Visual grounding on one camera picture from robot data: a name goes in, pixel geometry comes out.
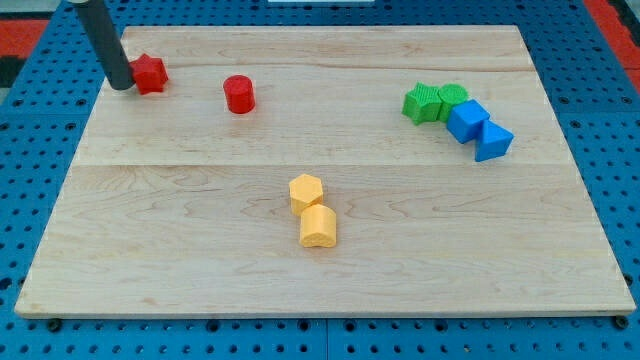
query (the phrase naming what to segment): wooden board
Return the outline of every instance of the wooden board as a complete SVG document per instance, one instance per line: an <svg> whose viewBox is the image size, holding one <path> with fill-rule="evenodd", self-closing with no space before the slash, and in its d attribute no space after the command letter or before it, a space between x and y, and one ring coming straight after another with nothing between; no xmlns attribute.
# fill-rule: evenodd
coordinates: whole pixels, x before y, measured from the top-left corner
<svg viewBox="0 0 640 360"><path fill-rule="evenodd" d="M16 311L29 318L502 317L635 308L516 27L133 27L167 91L105 84ZM250 76L234 115L222 82ZM400 114L463 84L511 129L475 163ZM322 178L338 246L298 245Z"/></svg>

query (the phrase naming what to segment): yellow block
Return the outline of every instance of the yellow block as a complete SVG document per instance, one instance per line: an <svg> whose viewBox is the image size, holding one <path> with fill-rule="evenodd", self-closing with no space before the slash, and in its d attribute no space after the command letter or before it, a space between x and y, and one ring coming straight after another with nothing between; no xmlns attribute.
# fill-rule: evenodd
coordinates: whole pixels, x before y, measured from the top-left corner
<svg viewBox="0 0 640 360"><path fill-rule="evenodd" d="M300 216L311 205L322 204L322 181L315 176L302 174L289 182L291 212Z"/></svg>
<svg viewBox="0 0 640 360"><path fill-rule="evenodd" d="M300 245L336 246L336 213L324 205L306 208L300 216Z"/></svg>

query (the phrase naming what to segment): blue cube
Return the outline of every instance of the blue cube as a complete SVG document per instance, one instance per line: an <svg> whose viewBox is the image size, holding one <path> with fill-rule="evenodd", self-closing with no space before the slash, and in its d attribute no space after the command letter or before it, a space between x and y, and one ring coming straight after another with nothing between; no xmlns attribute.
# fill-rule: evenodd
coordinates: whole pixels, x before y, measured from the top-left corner
<svg viewBox="0 0 640 360"><path fill-rule="evenodd" d="M503 156L507 153L512 140L513 134L509 130L490 120L485 120L476 141L476 161Z"/></svg>
<svg viewBox="0 0 640 360"><path fill-rule="evenodd" d="M456 105L451 110L447 130L464 144L475 139L480 133L482 122L489 120L489 113L477 101L469 100Z"/></svg>

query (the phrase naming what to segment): blue pegboard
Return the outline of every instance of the blue pegboard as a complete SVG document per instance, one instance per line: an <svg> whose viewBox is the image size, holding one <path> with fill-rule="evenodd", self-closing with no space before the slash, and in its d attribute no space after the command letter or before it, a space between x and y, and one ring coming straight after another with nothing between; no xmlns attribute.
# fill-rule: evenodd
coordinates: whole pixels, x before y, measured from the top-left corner
<svg viewBox="0 0 640 360"><path fill-rule="evenodd" d="M516 24L636 302L640 99L579 1L269 7L111 0L127 25ZM55 12L0 106L0 358L640 358L640 318L27 321L13 312L103 79L73 9Z"/></svg>

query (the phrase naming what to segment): yellow cylinder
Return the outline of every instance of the yellow cylinder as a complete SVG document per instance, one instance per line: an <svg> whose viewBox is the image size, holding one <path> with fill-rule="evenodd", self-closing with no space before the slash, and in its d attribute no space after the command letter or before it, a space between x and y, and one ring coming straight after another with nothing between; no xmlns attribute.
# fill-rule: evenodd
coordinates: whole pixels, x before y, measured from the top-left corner
<svg viewBox="0 0 640 360"><path fill-rule="evenodd" d="M336 246L336 213L324 205L313 205L300 215L300 245Z"/></svg>

